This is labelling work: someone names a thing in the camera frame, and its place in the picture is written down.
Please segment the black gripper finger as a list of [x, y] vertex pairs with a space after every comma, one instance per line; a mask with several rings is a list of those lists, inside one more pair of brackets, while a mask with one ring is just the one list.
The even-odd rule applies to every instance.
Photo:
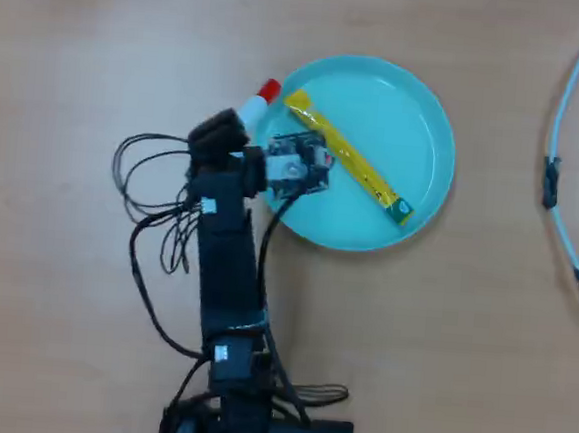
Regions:
[[227, 108], [212, 115], [205, 121], [205, 125], [210, 130], [226, 128], [241, 131], [242, 134], [245, 133], [245, 125], [233, 108]]
[[249, 142], [242, 127], [220, 124], [196, 127], [187, 138], [194, 164], [212, 164], [231, 152], [241, 151]]

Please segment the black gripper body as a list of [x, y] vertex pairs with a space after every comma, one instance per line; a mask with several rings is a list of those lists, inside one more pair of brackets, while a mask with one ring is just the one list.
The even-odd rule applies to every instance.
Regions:
[[235, 189], [239, 197], [254, 199], [267, 190], [266, 156], [260, 147], [191, 146], [189, 178], [194, 189]]

